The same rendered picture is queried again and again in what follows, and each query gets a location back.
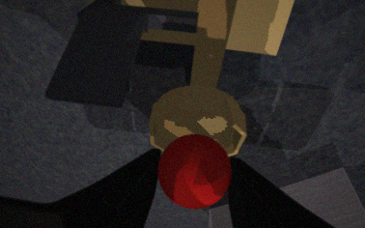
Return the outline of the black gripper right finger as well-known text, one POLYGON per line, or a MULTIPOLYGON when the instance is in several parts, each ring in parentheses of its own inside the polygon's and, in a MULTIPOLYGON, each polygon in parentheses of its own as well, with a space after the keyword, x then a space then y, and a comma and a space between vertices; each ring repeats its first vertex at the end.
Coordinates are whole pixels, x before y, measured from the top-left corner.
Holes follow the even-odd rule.
POLYGON ((231 158, 233 228, 336 228, 298 204, 239 157, 231 158))

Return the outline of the red ball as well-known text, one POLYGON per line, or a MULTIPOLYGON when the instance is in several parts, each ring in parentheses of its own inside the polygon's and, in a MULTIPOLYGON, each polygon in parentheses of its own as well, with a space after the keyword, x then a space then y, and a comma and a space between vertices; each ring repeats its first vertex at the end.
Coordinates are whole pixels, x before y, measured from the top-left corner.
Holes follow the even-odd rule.
POLYGON ((223 147, 201 134, 184 135, 170 143, 157 168, 165 195, 188 209, 204 209, 217 202, 228 189, 231 173, 223 147))

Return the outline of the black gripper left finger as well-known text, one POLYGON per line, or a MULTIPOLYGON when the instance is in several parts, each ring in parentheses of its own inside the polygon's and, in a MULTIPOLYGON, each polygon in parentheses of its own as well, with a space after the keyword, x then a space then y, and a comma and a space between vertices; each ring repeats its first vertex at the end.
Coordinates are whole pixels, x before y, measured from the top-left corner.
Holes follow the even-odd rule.
POLYGON ((161 150, 150 149, 92 185, 52 203, 0 195, 0 228, 144 228, 161 150))

